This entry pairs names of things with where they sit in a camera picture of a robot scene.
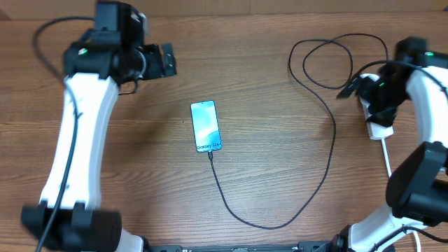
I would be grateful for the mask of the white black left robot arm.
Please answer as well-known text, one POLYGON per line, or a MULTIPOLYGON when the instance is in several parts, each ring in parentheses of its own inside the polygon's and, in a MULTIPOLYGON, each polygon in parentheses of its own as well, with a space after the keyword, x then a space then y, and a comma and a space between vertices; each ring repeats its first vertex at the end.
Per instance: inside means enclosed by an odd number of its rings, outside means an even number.
POLYGON ((144 237, 126 231, 118 211, 101 208, 106 132, 124 83, 176 74, 169 43, 145 44, 146 16, 119 1, 98 1, 94 26, 64 52, 57 70, 39 47, 38 59, 64 86, 62 122, 48 180, 21 222, 51 251, 149 251, 144 237))

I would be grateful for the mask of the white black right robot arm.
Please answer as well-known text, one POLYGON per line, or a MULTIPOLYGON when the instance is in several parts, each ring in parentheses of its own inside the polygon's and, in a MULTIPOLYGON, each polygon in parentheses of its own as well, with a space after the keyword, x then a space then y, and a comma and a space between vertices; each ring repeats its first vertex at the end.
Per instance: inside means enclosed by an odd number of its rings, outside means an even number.
POLYGON ((372 127, 391 127, 398 107, 414 106, 416 148, 392 172, 385 202, 367 218, 346 226, 319 251, 394 251, 394 243, 417 233, 442 244, 427 228, 447 222, 447 54, 429 50, 410 36, 395 46, 393 59, 378 62, 377 73, 359 69, 338 98, 356 95, 372 127))

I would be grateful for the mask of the blue Galaxy smartphone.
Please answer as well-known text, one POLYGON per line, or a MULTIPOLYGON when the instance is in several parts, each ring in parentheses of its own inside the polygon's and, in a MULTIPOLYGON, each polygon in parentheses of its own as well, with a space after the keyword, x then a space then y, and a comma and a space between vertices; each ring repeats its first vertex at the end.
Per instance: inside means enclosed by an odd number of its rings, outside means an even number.
POLYGON ((195 147, 198 153, 213 152, 222 148, 216 103, 200 101, 190 105, 195 147))

